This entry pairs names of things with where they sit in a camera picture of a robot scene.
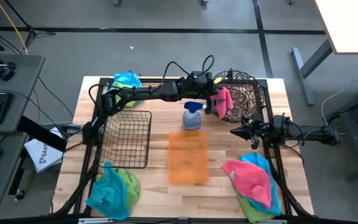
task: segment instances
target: orange plastic container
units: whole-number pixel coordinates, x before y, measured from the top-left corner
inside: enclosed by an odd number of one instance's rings
[[[205,184],[208,182],[206,134],[203,131],[169,133],[169,182]]]

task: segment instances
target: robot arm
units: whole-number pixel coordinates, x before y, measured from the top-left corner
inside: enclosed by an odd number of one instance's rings
[[[330,146],[341,143],[338,132],[330,126],[298,126],[284,115],[275,115],[273,123],[263,122],[259,114],[253,114],[250,122],[250,118],[244,115],[241,123],[241,126],[230,130],[230,133],[251,140],[253,149],[258,148],[259,138],[267,138],[271,143],[283,144],[287,140],[319,141]]]
[[[210,72],[192,72],[186,78],[161,83],[157,87],[113,88],[101,97],[98,116],[83,128],[83,144],[95,145],[100,142],[99,130],[109,116],[122,111],[125,105],[135,100],[157,100],[175,102],[184,98],[207,100],[218,94]]]

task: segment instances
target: blue spray bottle cap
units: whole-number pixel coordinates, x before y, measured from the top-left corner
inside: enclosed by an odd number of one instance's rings
[[[188,109],[190,113],[195,113],[196,111],[205,108],[205,105],[202,103],[189,101],[185,103],[185,108]]]

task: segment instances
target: wire basket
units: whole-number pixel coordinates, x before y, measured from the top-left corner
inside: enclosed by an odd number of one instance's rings
[[[264,92],[257,79],[246,72],[228,70],[218,73],[215,78],[223,78],[220,87],[229,90],[233,109],[226,110],[223,120],[230,123],[241,122],[244,114],[251,116],[264,105]]]
[[[121,111],[107,119],[103,134],[100,167],[138,168],[147,166],[152,113]]]

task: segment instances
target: pink towel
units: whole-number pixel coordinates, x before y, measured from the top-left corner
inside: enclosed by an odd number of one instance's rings
[[[262,168],[250,162],[229,160],[222,169],[243,197],[265,205],[266,209],[272,208],[270,177]]]
[[[211,100],[224,100],[215,106],[216,112],[218,112],[219,118],[223,118],[227,109],[233,109],[233,101],[231,100],[230,92],[227,88],[219,90],[217,95],[211,96]]]

